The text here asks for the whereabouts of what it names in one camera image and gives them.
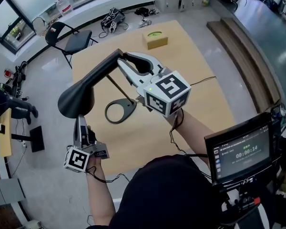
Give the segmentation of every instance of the bottle label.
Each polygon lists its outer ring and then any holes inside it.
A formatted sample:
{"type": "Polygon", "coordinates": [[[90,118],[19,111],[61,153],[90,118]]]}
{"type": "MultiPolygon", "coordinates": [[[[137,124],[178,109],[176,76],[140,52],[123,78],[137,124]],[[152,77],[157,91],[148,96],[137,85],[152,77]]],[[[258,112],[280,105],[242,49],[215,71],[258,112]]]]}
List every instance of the bottle label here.
{"type": "Polygon", "coordinates": [[[69,10],[71,9],[71,5],[69,4],[69,6],[65,9],[62,10],[63,13],[66,13],[68,12],[69,10]]]}

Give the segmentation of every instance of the water bottle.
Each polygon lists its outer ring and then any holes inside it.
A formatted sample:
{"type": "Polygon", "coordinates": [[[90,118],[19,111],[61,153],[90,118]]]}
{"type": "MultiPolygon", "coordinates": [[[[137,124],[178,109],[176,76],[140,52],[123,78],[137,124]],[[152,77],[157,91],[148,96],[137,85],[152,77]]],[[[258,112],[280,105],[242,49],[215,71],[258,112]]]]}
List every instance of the water bottle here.
{"type": "Polygon", "coordinates": [[[68,0],[57,0],[56,7],[62,16],[73,11],[73,8],[68,0]]]}

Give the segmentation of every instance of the brown stair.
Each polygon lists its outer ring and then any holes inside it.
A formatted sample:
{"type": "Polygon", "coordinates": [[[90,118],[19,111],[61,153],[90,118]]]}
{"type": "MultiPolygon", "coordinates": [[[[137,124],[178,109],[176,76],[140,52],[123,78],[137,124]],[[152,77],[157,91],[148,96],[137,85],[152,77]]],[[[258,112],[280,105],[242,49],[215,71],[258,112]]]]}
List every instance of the brown stair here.
{"type": "Polygon", "coordinates": [[[261,54],[232,18],[208,22],[207,27],[219,40],[241,74],[256,111],[264,112],[279,99],[280,93],[261,54]]]}

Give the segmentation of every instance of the lamp base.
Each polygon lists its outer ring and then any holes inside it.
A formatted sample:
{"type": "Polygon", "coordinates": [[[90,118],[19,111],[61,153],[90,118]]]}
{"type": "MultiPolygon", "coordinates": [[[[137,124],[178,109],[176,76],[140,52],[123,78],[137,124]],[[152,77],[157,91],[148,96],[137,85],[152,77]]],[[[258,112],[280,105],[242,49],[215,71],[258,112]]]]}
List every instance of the lamp base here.
{"type": "Polygon", "coordinates": [[[136,109],[137,107],[137,102],[133,99],[131,99],[132,103],[127,99],[127,98],[122,98],[122,99],[118,99],[118,100],[114,100],[112,101],[111,103],[109,103],[106,108],[105,108],[105,117],[106,119],[112,123],[112,124],[119,124],[119,123],[122,123],[124,120],[126,120],[129,116],[131,116],[131,114],[133,113],[133,111],[136,109]],[[108,111],[108,108],[111,106],[111,105],[114,105],[114,104],[119,104],[122,106],[123,110],[124,110],[124,114],[123,114],[123,117],[118,120],[118,121],[112,121],[108,118],[108,115],[107,115],[107,111],[108,111]]]}

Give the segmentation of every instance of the light wood tabletop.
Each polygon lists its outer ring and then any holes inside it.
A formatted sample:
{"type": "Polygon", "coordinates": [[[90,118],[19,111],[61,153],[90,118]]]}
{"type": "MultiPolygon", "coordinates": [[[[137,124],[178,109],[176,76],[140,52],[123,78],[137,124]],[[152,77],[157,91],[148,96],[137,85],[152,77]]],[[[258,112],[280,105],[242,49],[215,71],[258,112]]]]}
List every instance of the light wood tabletop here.
{"type": "MultiPolygon", "coordinates": [[[[197,46],[177,21],[169,21],[115,36],[75,54],[72,59],[73,81],[77,82],[116,49],[123,52],[143,52],[156,57],[163,66],[177,70],[189,84],[214,76],[197,46]],[[162,31],[168,44],[147,50],[143,32],[162,31]]],[[[136,89],[129,85],[119,69],[110,76],[133,99],[136,89]]],[[[99,141],[106,143],[110,158],[102,161],[106,175],[140,168],[156,157],[178,154],[170,143],[170,125],[156,111],[151,113],[138,104],[133,114],[121,124],[109,123],[104,115],[108,103],[124,96],[104,78],[95,87],[95,105],[85,118],[99,141]]],[[[191,115],[214,132],[235,124],[230,107],[215,78],[192,86],[184,107],[191,115]]],[[[174,138],[183,150],[189,149],[177,132],[174,138]]]]}
{"type": "Polygon", "coordinates": [[[0,133],[0,157],[11,156],[11,109],[0,116],[0,124],[5,126],[5,134],[0,133]]]}

